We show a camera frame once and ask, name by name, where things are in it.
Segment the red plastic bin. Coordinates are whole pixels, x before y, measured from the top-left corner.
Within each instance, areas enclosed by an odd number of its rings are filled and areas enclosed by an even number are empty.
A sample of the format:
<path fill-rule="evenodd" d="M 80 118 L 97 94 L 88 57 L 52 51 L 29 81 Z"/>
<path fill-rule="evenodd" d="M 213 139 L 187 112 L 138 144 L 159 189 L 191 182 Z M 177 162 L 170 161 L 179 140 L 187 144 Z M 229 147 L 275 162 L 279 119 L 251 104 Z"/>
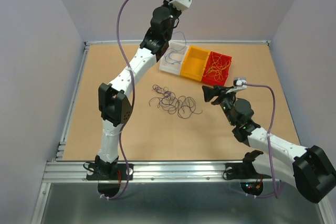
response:
<path fill-rule="evenodd" d="M 211 51 L 201 82 L 211 86 L 223 86 L 228 78 L 231 62 L 231 56 Z"/>

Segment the yellow plastic bin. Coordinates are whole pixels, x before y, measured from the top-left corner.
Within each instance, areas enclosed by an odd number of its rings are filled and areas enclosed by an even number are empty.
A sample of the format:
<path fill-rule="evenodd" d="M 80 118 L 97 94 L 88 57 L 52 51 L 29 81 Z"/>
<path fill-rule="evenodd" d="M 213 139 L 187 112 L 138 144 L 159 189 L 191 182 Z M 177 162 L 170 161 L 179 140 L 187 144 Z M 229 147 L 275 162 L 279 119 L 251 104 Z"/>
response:
<path fill-rule="evenodd" d="M 209 55 L 209 50 L 189 46 L 181 66 L 180 76 L 200 82 Z"/>

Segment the white plastic bin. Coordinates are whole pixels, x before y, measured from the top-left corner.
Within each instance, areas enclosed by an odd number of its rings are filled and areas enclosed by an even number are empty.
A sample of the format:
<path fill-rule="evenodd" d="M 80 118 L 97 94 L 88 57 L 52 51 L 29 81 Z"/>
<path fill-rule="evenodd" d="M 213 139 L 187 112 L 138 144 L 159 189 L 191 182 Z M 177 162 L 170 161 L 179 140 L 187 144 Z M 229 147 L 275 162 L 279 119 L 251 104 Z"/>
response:
<path fill-rule="evenodd" d="M 159 70 L 179 76 L 188 48 L 186 43 L 170 42 L 167 51 L 160 59 Z"/>

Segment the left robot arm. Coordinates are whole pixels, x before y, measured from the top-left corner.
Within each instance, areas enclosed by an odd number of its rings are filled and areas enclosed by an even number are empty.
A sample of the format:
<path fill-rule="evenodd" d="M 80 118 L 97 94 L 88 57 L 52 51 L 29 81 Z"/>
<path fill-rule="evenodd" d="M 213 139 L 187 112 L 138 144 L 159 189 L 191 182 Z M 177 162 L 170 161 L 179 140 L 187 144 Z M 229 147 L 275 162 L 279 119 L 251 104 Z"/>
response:
<path fill-rule="evenodd" d="M 119 138 L 123 126 L 129 120 L 134 107 L 133 89 L 144 74 L 153 67 L 169 47 L 175 23 L 182 11 L 175 6 L 176 0 L 164 0 L 153 11 L 150 28 L 140 43 L 134 57 L 127 61 L 126 67 L 108 84 L 102 83 L 98 88 L 99 111 L 101 112 L 103 130 L 101 147 L 97 159 L 103 162 L 99 173 L 106 179 L 113 178 L 117 166 L 113 163 L 118 157 Z"/>

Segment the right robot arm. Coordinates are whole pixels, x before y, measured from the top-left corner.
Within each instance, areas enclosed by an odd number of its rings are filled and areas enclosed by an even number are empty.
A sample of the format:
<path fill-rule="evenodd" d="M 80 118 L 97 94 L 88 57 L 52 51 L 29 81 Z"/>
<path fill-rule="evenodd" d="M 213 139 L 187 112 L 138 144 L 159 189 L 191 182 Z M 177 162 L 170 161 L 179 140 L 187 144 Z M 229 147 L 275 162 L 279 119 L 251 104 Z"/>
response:
<path fill-rule="evenodd" d="M 335 188 L 335 168 L 326 153 L 316 145 L 308 148 L 288 142 L 273 135 L 271 128 L 264 129 L 255 123 L 250 103 L 236 97 L 248 86 L 246 80 L 237 79 L 231 87 L 202 87 L 205 102 L 221 107 L 233 126 L 235 139 L 254 148 L 238 168 L 226 172 L 226 178 L 267 175 L 293 186 L 306 200 L 319 203 Z"/>

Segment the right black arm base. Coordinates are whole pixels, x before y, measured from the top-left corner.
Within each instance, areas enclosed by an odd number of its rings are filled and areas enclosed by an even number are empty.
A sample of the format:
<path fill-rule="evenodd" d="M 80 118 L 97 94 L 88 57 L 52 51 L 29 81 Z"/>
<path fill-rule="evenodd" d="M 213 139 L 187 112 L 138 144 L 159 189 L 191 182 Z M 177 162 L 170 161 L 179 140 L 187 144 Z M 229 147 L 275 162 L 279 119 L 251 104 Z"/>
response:
<path fill-rule="evenodd" d="M 225 163 L 223 178 L 225 180 L 257 179 L 261 175 L 264 175 L 265 178 L 271 178 L 265 173 L 258 173 L 253 167 L 253 162 L 256 158 L 263 154 L 262 151 L 253 150 L 252 152 L 247 152 L 241 162 Z"/>

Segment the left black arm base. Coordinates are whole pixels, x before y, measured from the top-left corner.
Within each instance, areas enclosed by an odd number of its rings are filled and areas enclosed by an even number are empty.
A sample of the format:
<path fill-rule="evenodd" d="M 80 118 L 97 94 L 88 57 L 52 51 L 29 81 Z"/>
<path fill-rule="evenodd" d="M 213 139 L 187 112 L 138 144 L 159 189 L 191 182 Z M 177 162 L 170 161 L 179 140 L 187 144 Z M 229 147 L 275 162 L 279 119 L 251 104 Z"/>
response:
<path fill-rule="evenodd" d="M 106 167 L 100 167 L 96 163 L 85 162 L 83 168 L 87 172 L 86 180 L 88 181 L 133 179 L 133 164 L 129 164 L 129 168 L 125 163 L 113 163 Z"/>

